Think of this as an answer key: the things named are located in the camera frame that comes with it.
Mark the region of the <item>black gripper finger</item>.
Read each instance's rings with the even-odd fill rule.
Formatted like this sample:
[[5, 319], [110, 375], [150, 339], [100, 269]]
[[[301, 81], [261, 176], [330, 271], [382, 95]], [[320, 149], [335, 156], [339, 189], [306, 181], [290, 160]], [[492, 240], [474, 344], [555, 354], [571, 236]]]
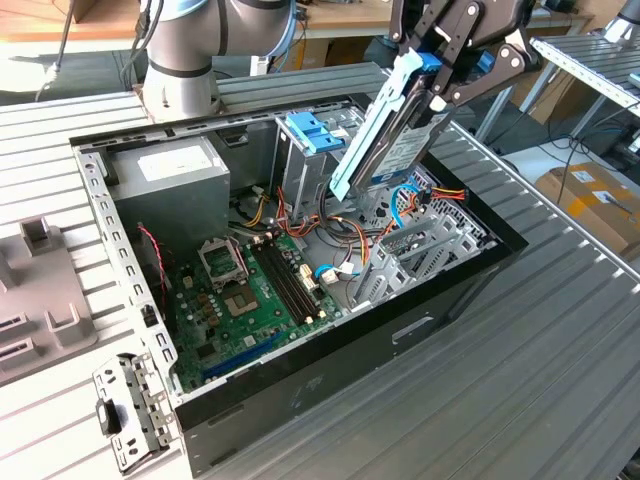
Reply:
[[400, 53], [412, 48], [438, 57], [437, 80], [462, 80], [480, 59], [471, 46], [479, 22], [478, 1], [394, 1], [389, 38]]
[[432, 84], [433, 94], [454, 106], [462, 106], [484, 94], [512, 86], [520, 77], [541, 68], [540, 58], [529, 45], [525, 32], [513, 32], [502, 38], [489, 70], [470, 80], [467, 66], [473, 68], [471, 61], [477, 53], [476, 47], [453, 39], [441, 58], [442, 66]]

